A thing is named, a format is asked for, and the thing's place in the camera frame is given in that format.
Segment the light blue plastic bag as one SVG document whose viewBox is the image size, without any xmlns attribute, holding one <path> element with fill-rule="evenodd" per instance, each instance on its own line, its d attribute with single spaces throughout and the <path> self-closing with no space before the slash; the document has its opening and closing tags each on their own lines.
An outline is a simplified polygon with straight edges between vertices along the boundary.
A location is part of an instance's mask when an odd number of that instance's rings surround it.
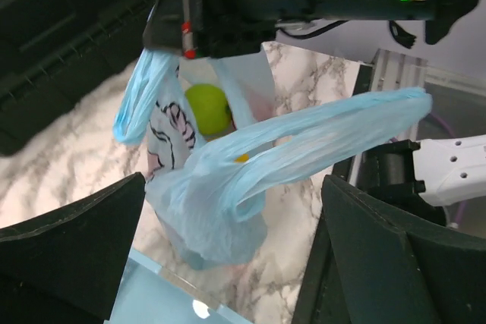
<svg viewBox="0 0 486 324">
<path fill-rule="evenodd" d="M 226 95 L 235 130 L 206 140 L 181 82 L 214 80 Z M 362 93 L 269 119 L 275 99 L 265 51 L 187 60 L 144 50 L 134 68 L 113 134 L 147 143 L 148 203 L 172 246 L 196 270 L 252 260 L 267 236 L 266 192 L 353 157 L 419 122 L 431 110 L 422 88 Z M 235 160 L 247 153 L 249 160 Z"/>
</svg>

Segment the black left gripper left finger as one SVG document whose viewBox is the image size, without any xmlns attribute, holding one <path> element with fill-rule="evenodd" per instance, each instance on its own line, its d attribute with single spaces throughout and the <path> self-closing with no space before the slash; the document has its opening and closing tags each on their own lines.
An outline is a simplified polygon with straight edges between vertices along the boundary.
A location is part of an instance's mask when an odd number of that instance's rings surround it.
<svg viewBox="0 0 486 324">
<path fill-rule="evenodd" d="M 144 204 L 138 172 L 1 229 L 3 323 L 108 320 Z"/>
</svg>

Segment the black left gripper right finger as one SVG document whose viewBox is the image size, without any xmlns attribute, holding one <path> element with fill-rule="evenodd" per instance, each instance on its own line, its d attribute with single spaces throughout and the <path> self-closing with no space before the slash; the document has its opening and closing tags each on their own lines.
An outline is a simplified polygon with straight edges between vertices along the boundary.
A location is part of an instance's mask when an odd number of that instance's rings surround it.
<svg viewBox="0 0 486 324">
<path fill-rule="evenodd" d="M 436 225 L 335 175 L 295 323 L 483 323 L 485 241 Z"/>
</svg>

